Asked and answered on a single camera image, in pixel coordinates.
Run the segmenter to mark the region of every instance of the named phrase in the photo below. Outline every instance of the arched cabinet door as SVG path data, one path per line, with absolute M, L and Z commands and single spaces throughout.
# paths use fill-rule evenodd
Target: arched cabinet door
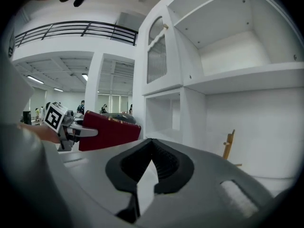
M 143 95 L 180 87 L 181 64 L 167 7 L 156 14 L 145 33 Z

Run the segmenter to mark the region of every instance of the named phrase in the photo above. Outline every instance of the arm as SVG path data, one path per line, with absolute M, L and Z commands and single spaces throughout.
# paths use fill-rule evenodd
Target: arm
M 24 123 L 19 123 L 18 127 L 26 128 L 29 131 L 34 132 L 41 140 L 46 140 L 53 143 L 60 143 L 57 133 L 51 128 L 49 128 L 47 125 L 33 126 Z

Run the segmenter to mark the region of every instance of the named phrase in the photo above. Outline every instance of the white cabinet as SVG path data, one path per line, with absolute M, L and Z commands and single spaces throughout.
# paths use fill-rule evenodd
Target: white cabinet
M 147 28 L 144 48 L 143 95 L 180 87 L 181 64 L 167 7 Z
M 144 136 L 222 156 L 235 129 L 228 160 L 274 193 L 290 186 L 304 153 L 304 43 L 288 14 L 277 0 L 173 0 L 160 15 L 168 71 L 149 84 L 145 71 Z
M 206 133 L 205 95 L 184 87 L 146 96 L 145 137 L 203 149 Z
M 178 1 L 169 7 L 179 11 Z M 273 0 L 208 0 L 179 13 L 179 54 L 192 58 L 181 59 L 184 86 L 206 94 L 304 86 L 303 38 Z

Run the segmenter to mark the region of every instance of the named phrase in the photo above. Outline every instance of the black railing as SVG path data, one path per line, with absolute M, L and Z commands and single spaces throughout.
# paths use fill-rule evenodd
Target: black railing
M 48 24 L 16 36 L 16 47 L 33 40 L 43 40 L 49 37 L 88 36 L 106 37 L 135 46 L 138 32 L 123 26 L 97 21 L 65 21 Z

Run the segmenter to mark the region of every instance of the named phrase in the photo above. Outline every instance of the window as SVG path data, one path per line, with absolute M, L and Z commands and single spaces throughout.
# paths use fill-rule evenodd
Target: window
M 147 83 L 167 74 L 167 54 L 165 36 L 154 44 L 148 52 Z
M 149 32 L 149 44 L 151 44 L 152 41 L 155 40 L 155 38 L 161 33 L 163 29 L 163 21 L 162 17 L 159 17 L 155 20 L 155 22 L 152 24 L 150 32 Z

